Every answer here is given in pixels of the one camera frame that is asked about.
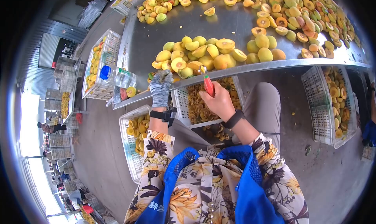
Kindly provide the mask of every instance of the metal wall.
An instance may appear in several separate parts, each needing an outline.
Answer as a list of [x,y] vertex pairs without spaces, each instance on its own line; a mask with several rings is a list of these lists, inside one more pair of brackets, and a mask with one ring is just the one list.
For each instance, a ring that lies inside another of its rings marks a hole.
[[66,40],[82,43],[87,35],[87,30],[62,24],[49,19],[44,19],[34,29],[24,49],[24,58],[18,72],[18,83],[27,93],[44,96],[47,88],[58,89],[53,76],[54,69],[38,67],[39,50],[43,33],[53,34]]
[[51,68],[59,41],[60,37],[43,33],[41,47],[39,48],[39,66]]

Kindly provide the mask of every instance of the blue vest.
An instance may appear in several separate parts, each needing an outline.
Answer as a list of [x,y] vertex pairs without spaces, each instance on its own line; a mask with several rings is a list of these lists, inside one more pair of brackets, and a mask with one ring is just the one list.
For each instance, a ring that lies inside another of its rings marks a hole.
[[[164,188],[141,213],[140,217],[135,222],[136,224],[166,223],[165,219],[168,204],[179,173],[198,157],[200,157],[200,155],[197,151],[192,147],[188,147],[172,159],[163,177],[165,182]],[[236,159],[242,167],[244,167],[239,183],[235,187],[238,192],[235,207],[236,224],[284,223],[283,217],[274,209],[261,187],[262,176],[251,146],[243,145],[225,148],[218,154],[217,158],[224,160]],[[159,209],[158,204],[163,204],[164,208]]]

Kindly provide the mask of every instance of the black wrist strap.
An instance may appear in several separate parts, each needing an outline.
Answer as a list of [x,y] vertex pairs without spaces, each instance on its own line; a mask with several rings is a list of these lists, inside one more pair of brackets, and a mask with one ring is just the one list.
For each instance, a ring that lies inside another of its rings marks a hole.
[[175,107],[169,107],[163,112],[150,111],[150,117],[156,119],[162,119],[162,122],[168,122],[168,126],[171,127],[174,122],[177,109]]
[[241,110],[236,109],[235,114],[226,123],[222,123],[222,125],[227,129],[231,129],[240,119],[245,119],[244,113]]

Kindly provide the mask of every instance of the plastic bottle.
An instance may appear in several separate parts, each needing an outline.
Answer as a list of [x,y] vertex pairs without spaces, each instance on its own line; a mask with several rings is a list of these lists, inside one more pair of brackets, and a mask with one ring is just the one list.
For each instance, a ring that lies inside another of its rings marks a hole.
[[125,89],[134,87],[137,81],[135,74],[114,65],[104,65],[100,71],[99,77],[108,84]]

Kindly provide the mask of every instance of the floral shirt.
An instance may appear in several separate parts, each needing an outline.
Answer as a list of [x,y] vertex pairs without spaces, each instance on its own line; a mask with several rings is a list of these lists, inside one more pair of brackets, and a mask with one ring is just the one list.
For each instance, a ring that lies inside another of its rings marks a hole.
[[[156,131],[148,131],[144,139],[145,155],[141,180],[125,216],[125,224],[134,223],[153,198],[163,188],[163,176],[173,158],[175,138]],[[286,223],[308,223],[308,208],[295,176],[280,158],[270,138],[262,133],[251,143],[263,176],[262,187],[266,197]],[[171,195],[167,223],[205,223],[209,202],[214,203],[215,224],[235,223],[238,193],[236,185],[242,175],[237,160],[217,158],[223,145],[212,145],[198,151],[200,157],[183,168]]]

